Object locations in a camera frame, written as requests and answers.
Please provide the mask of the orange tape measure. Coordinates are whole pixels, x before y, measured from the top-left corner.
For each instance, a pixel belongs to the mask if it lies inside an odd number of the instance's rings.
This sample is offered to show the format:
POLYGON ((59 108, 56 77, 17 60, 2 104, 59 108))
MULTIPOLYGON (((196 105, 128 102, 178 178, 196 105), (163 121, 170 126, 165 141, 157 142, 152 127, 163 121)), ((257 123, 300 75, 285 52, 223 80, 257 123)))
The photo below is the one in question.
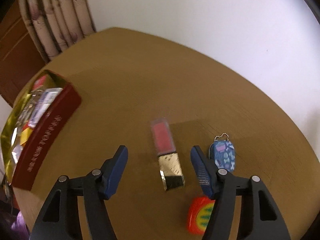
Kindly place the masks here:
POLYGON ((204 234, 209 223, 215 200, 206 196, 195 198, 188 210, 187 230, 194 235, 204 234))

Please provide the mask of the blue patterned keychain pouch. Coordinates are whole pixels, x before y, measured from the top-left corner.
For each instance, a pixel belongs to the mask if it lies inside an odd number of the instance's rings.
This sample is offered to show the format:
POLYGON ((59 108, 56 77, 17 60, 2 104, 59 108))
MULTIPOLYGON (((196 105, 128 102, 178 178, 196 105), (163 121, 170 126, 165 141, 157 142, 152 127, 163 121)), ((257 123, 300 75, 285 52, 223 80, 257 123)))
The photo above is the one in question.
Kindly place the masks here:
POLYGON ((208 158, 212 159, 217 168, 224 168, 228 172, 235 170, 235 148, 227 133, 214 138, 208 150, 208 158))

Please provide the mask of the pink lipstick gold cap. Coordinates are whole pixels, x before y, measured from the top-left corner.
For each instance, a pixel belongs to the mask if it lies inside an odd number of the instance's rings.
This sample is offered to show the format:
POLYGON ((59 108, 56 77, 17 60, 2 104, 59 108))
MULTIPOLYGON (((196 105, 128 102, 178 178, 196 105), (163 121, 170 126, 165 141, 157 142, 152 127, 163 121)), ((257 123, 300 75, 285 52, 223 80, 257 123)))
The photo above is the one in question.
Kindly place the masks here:
POLYGON ((164 190, 169 191, 184 187, 185 179, 167 119, 153 120, 151 132, 164 190))

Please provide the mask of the red gold tin box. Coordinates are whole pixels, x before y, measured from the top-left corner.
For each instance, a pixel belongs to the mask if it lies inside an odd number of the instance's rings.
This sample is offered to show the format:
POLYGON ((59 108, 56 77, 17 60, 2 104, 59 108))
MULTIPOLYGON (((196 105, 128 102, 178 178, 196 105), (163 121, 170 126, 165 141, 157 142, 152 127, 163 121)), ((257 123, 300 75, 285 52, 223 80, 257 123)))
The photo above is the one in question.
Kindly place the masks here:
POLYGON ((9 185, 31 190, 51 145, 80 104, 72 83, 50 70, 43 70, 26 85, 1 133, 9 185))

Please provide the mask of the brown wooden door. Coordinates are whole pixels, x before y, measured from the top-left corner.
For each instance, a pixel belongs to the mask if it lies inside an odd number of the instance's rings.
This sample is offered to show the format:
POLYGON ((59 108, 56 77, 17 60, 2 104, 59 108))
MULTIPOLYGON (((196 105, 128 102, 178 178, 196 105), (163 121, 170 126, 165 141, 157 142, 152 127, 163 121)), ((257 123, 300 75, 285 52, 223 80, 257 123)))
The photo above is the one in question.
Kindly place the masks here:
POLYGON ((36 48, 15 1, 1 22, 1 96, 10 106, 49 60, 36 48))

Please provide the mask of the beige patterned curtain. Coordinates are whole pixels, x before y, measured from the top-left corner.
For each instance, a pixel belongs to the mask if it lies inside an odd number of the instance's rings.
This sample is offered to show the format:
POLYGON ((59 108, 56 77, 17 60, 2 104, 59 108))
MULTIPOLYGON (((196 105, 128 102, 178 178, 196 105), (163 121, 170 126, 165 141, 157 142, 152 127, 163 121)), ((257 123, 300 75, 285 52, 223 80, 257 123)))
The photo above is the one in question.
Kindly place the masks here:
POLYGON ((48 63, 95 33, 87 0, 18 0, 25 27, 48 63))

